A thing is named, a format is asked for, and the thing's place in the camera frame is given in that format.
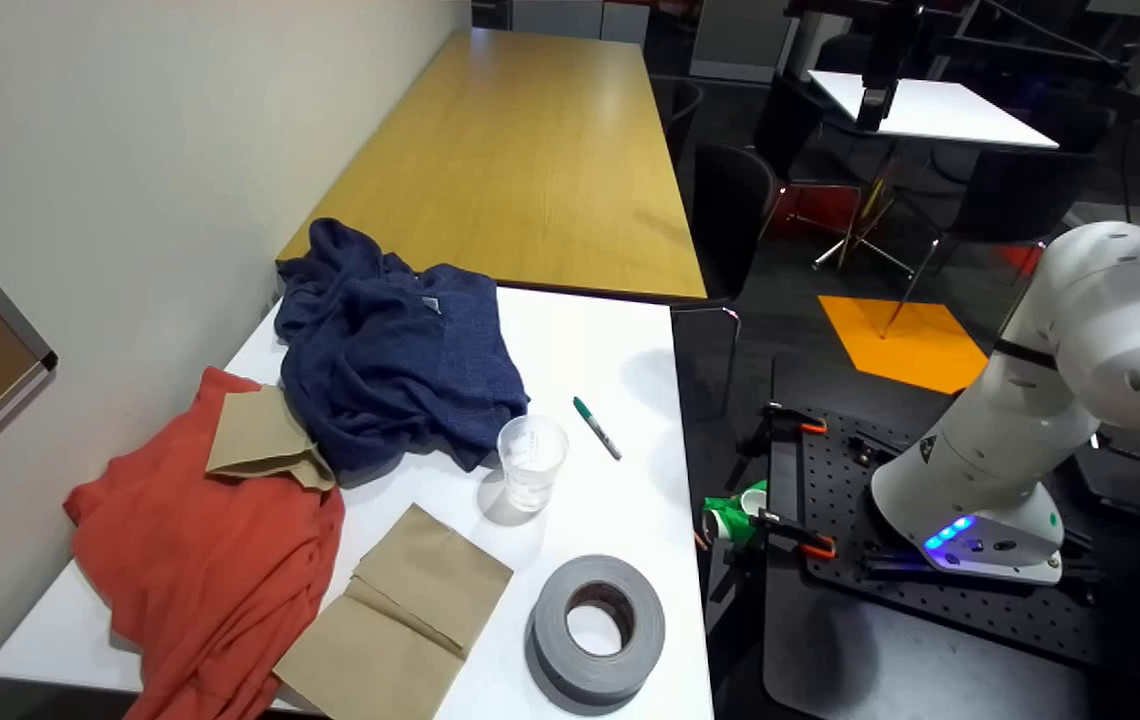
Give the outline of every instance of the red cloth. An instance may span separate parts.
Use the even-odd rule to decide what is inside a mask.
[[[207,368],[184,417],[63,500],[111,633],[139,646],[137,720],[259,715],[280,686],[272,662],[325,598],[342,493],[204,474],[221,402],[249,387]]]

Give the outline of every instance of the plastic cup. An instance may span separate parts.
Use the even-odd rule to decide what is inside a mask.
[[[534,516],[551,500],[568,434],[556,421],[517,417],[498,432],[498,457],[504,470],[504,502]]]

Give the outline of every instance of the duct tape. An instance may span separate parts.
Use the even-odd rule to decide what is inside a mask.
[[[598,654],[574,638],[568,613],[600,608],[620,633],[612,654]],[[629,704],[665,644],[665,613],[652,582],[618,556],[575,556],[561,564],[527,617],[527,670],[534,678],[574,711],[610,711]]]

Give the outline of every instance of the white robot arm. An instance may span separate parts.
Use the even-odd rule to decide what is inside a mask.
[[[1055,582],[1041,478],[1100,425],[1140,428],[1140,226],[1111,220],[1049,244],[986,375],[877,469],[873,502],[941,572]]]

